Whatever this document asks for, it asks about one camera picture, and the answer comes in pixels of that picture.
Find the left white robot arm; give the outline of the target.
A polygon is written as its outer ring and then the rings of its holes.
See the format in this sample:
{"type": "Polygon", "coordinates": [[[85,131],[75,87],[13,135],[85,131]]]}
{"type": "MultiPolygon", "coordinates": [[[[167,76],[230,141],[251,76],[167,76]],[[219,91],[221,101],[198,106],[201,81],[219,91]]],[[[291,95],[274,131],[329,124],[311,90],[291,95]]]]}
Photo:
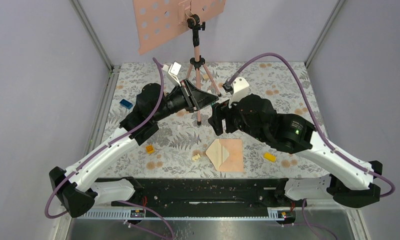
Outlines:
{"type": "Polygon", "coordinates": [[[168,94],[164,94],[163,86],[158,83],[145,85],[136,96],[132,111],[103,143],[75,164],[50,170],[54,195],[73,218],[98,204],[126,201],[132,206],[138,205],[143,193],[129,180],[100,183],[99,176],[154,135],[159,129],[158,121],[181,110],[196,112],[217,100],[217,95],[200,90],[187,79],[168,94]]]}

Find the tan paper envelope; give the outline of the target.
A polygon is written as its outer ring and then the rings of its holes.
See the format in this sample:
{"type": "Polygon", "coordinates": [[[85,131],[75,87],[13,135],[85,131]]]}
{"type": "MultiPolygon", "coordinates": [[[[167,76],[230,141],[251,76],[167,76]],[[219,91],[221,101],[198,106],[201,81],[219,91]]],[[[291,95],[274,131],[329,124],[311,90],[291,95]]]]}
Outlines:
{"type": "Polygon", "coordinates": [[[206,155],[219,172],[244,171],[243,142],[241,139],[218,138],[206,150],[206,155]]]}

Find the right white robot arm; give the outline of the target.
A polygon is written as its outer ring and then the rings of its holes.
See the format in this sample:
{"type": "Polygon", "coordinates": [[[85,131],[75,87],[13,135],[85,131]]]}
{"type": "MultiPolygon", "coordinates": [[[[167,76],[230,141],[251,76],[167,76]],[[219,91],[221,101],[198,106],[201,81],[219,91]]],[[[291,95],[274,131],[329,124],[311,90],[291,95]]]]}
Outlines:
{"type": "Polygon", "coordinates": [[[382,172],[380,162],[354,157],[353,162],[365,168],[360,171],[329,148],[314,124],[296,114],[277,113],[268,99],[250,94],[239,102],[216,103],[208,122],[218,136],[241,131],[279,152],[303,157],[328,171],[316,178],[280,179],[274,198],[281,206],[304,199],[333,199],[359,209],[380,200],[381,189],[373,183],[373,173],[382,172]]]}

